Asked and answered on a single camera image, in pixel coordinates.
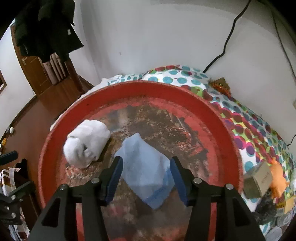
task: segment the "hanging coat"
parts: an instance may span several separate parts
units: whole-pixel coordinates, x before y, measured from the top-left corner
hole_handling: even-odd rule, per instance
[[[83,47],[72,25],[73,0],[33,0],[16,17],[15,38],[23,56],[38,56],[42,62],[56,52],[62,62]]]

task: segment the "door handle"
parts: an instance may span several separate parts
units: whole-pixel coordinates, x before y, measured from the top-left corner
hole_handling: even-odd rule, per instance
[[[25,60],[26,60],[27,58],[28,58],[28,57],[22,58],[22,62],[23,62],[24,65],[26,65]]]

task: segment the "metal screw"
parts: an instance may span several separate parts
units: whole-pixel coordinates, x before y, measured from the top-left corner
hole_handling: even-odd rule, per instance
[[[96,183],[98,183],[99,181],[100,181],[99,178],[94,177],[94,178],[91,180],[91,183],[96,184]]]
[[[227,183],[227,184],[226,184],[226,188],[227,188],[228,190],[232,190],[232,189],[233,189],[233,185],[230,184],[230,183]]]
[[[202,183],[202,180],[200,178],[196,177],[196,178],[193,179],[193,182],[195,184],[201,184]]]
[[[62,184],[60,187],[59,187],[59,189],[60,190],[65,190],[65,189],[67,189],[69,186],[67,185],[67,184]]]

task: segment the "cardboard box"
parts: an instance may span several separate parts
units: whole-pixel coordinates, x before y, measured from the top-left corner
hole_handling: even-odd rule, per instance
[[[263,197],[272,182],[272,174],[266,161],[254,166],[244,175],[246,198]]]
[[[294,207],[295,196],[276,205],[276,216],[282,216]]]

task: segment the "power cord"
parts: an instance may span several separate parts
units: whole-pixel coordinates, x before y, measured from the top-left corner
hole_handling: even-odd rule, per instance
[[[220,59],[220,58],[225,54],[226,45],[227,45],[227,43],[228,43],[228,41],[229,41],[229,39],[230,39],[230,37],[231,37],[231,35],[232,35],[232,33],[233,33],[233,30],[234,30],[234,27],[235,27],[235,23],[236,23],[237,20],[238,20],[238,19],[239,19],[244,13],[245,13],[245,11],[247,10],[247,8],[248,8],[250,2],[251,2],[251,0],[248,1],[248,3],[246,4],[245,8],[244,8],[244,9],[240,12],[240,14],[237,15],[236,18],[234,19],[233,24],[232,24],[232,28],[231,28],[230,33],[229,33],[229,35],[228,35],[228,37],[227,37],[227,39],[226,39],[226,41],[225,41],[225,44],[224,44],[223,53],[220,54],[220,55],[218,55],[216,58],[214,58],[214,59],[212,60],[212,62],[209,63],[209,65],[208,65],[208,66],[205,68],[205,70],[203,71],[204,73],[207,72],[207,70],[211,67],[211,65],[212,65],[217,59]]]
[[[285,54],[285,56],[286,56],[287,61],[289,62],[290,69],[291,69],[291,71],[292,71],[292,74],[293,74],[293,77],[294,77],[294,81],[295,81],[295,84],[296,84],[296,76],[295,76],[295,72],[294,72],[293,66],[292,66],[292,64],[291,64],[291,61],[290,61],[290,59],[289,59],[289,57],[288,57],[288,55],[287,55],[287,52],[286,52],[286,50],[285,50],[285,47],[284,47],[284,45],[283,45],[283,43],[282,43],[282,41],[281,41],[281,37],[280,37],[280,35],[279,35],[279,31],[278,31],[278,28],[277,28],[277,25],[276,25],[276,20],[275,20],[275,17],[274,17],[273,12],[271,12],[271,15],[272,15],[272,20],[274,21],[274,27],[275,27],[275,29],[276,29],[276,34],[277,34],[277,36],[278,36],[278,38],[279,38],[279,42],[280,42],[280,44],[281,44],[281,48],[282,48],[282,50],[283,50],[283,52],[284,52],[284,54]],[[292,138],[290,144],[287,144],[287,146],[290,146],[290,145],[292,144],[292,142],[293,142],[293,140],[294,140],[294,137],[296,137],[296,134],[293,136],[293,138]]]
[[[290,144],[288,144],[287,146],[290,146],[290,145],[292,144],[292,142],[293,142],[293,140],[294,140],[294,137],[296,137],[296,134],[293,136],[293,138],[292,138]]]

